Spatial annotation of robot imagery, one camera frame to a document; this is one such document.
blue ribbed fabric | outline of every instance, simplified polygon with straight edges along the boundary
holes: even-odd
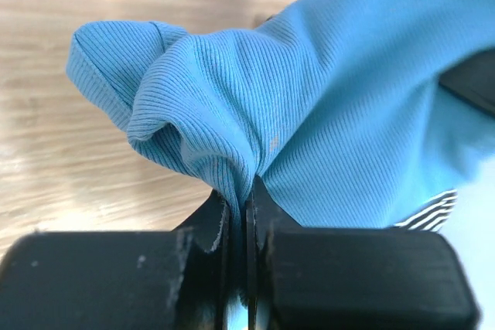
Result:
[[[233,207],[254,175],[312,226],[385,227],[472,180],[495,122],[439,74],[495,47],[495,0],[299,0],[256,30],[95,22],[67,72],[140,154]]]

ribbed knit texture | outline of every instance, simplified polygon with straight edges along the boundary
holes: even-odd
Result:
[[[256,30],[77,30],[67,72],[146,158],[221,191],[255,174],[311,226],[386,227],[468,182],[495,121],[437,77],[495,47],[495,0],[299,0]]]

small stain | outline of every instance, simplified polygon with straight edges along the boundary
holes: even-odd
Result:
[[[278,147],[278,134],[270,141],[270,152],[273,152]]]
[[[144,255],[140,255],[138,258],[138,268],[141,268],[144,262],[146,262],[146,257]]]

wooden surface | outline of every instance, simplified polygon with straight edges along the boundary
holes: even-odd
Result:
[[[209,193],[135,154],[66,78],[71,33],[101,19],[251,27],[294,0],[0,0],[0,257],[38,230],[155,230]]]

black and white striped fabric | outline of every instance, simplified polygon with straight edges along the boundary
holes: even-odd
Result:
[[[450,189],[433,196],[425,203],[425,207],[394,227],[408,230],[422,230],[438,232],[446,223],[457,202],[457,190]]]

